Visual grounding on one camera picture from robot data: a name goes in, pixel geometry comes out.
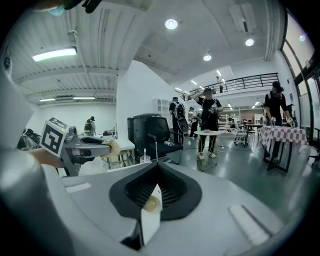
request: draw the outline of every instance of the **metal railing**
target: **metal railing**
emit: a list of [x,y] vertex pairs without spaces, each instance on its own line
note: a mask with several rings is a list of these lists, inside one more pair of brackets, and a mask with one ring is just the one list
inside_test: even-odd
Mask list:
[[181,94],[183,100],[190,100],[190,97],[195,94],[202,92],[205,88],[211,88],[213,94],[231,92],[241,89],[249,89],[249,88],[257,88],[257,87],[265,87],[272,86],[274,81],[279,81],[278,73],[266,73],[266,74],[258,74],[240,77],[237,79],[228,80],[225,82],[217,82],[208,86],[204,86],[203,88],[197,88],[189,91],[189,93],[177,93]]

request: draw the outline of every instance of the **gray floor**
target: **gray floor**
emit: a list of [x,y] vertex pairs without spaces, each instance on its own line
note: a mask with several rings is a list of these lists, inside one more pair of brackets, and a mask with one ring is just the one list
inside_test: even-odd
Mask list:
[[[263,148],[255,137],[249,137],[249,145],[234,144],[235,135],[221,134],[217,139],[217,165],[209,167],[204,172],[225,178],[240,186],[254,197],[265,203],[278,217],[288,223],[297,215],[303,214],[312,196],[320,184],[320,169],[317,164],[311,166],[314,159],[308,156],[316,155],[314,148],[293,147],[287,174],[273,169],[267,171],[268,164],[263,162]],[[181,166],[200,171],[197,162],[197,138],[186,137],[181,155]],[[206,158],[209,140],[204,150]],[[285,166],[288,159],[289,146],[284,148],[281,165]],[[174,161],[178,160],[176,152],[168,155]]]

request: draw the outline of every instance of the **white paper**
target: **white paper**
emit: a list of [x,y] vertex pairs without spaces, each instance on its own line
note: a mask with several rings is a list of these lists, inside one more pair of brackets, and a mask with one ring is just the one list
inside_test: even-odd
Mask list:
[[158,184],[155,186],[150,198],[152,197],[153,199],[156,198],[157,200],[155,209],[153,209],[152,211],[145,210],[145,205],[141,210],[141,228],[144,245],[146,245],[150,241],[150,239],[160,227],[160,216],[163,207],[162,194]]

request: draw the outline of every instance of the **vr headset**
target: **vr headset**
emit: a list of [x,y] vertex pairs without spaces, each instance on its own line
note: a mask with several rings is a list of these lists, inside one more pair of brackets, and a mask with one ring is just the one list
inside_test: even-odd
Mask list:
[[277,93],[282,93],[284,91],[284,88],[280,86],[280,83],[278,81],[274,81],[272,83],[272,90],[276,91]]

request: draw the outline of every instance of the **red checkered tablecloth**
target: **red checkered tablecloth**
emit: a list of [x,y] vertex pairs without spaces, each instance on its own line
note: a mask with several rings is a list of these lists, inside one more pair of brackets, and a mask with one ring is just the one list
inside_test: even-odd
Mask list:
[[271,141],[308,145],[304,129],[264,125],[261,128],[261,143],[266,149],[269,149]]

